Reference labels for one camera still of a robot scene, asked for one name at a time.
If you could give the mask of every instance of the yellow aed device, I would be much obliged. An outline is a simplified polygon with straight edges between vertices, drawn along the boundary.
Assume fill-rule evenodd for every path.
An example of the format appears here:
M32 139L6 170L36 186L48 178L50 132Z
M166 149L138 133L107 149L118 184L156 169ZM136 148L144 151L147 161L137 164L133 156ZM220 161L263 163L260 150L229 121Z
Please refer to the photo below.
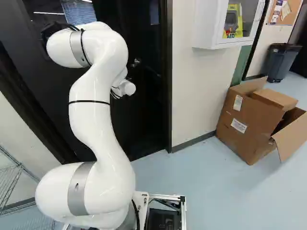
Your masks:
M228 4L223 38L243 37L242 5Z

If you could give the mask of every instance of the silver band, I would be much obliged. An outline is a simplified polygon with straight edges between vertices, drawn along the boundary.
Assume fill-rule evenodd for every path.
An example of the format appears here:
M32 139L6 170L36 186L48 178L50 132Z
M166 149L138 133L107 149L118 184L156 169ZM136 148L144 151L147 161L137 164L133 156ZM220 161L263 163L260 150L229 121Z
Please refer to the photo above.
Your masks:
M68 208L74 216L89 215L84 204L87 176L95 162L83 162L75 171L68 187Z
M71 33L70 37L71 50L77 62L81 66L87 67L89 66L89 63L87 62L86 57L84 56L81 39L82 39L82 31L73 31Z

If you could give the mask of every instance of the white label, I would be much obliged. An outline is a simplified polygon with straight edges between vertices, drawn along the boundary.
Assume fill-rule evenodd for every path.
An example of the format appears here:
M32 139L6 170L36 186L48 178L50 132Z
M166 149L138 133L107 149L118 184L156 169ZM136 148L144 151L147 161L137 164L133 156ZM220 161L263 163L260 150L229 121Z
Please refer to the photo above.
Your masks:
M248 126L244 125L243 123L239 122L237 119L233 119L231 126L233 128L235 128L236 130L238 130L241 133L245 133L246 129L248 128Z
M243 97L237 95L234 103L234 110L241 111Z

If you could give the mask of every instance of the ceiling light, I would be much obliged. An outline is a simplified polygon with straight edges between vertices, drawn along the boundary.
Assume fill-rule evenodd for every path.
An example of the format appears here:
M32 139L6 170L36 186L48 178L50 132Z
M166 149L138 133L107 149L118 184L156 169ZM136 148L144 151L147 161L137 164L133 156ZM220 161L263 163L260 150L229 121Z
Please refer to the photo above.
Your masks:
M51 13L51 12L33 12L33 13L64 15L64 13Z

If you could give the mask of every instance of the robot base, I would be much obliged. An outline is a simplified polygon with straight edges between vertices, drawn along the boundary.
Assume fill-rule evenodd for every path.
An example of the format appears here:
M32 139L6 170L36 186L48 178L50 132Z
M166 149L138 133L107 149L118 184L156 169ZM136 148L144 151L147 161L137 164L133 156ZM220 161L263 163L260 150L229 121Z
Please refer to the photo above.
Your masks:
M139 212L140 230L187 229L185 196L135 192L133 201ZM71 229L70 225L65 225L62 230Z

